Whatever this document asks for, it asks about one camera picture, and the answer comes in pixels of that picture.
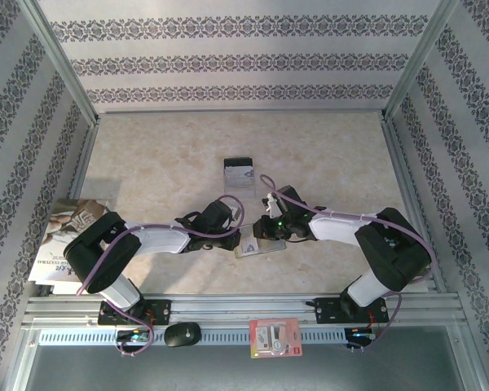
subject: patterned wallpaper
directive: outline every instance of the patterned wallpaper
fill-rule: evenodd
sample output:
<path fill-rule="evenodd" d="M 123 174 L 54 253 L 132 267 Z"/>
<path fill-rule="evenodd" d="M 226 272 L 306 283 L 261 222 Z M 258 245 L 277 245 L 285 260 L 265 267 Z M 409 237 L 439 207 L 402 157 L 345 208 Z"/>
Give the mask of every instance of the patterned wallpaper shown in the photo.
<path fill-rule="evenodd" d="M 393 121 L 489 378 L 489 1 L 457 6 Z"/>
<path fill-rule="evenodd" d="M 98 112 L 382 109 L 438 0 L 39 0 Z"/>
<path fill-rule="evenodd" d="M 0 0 L 0 388 L 53 201 L 70 192 L 88 125 L 15 0 Z"/>

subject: black computer mouse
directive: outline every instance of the black computer mouse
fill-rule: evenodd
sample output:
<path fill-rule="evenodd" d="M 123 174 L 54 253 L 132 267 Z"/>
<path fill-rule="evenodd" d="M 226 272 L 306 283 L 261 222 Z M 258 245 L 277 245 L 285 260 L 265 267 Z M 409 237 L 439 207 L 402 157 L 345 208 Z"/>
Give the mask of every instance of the black computer mouse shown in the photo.
<path fill-rule="evenodd" d="M 164 339 L 173 348 L 192 346 L 201 339 L 201 327 L 194 322 L 176 323 L 166 328 Z"/>

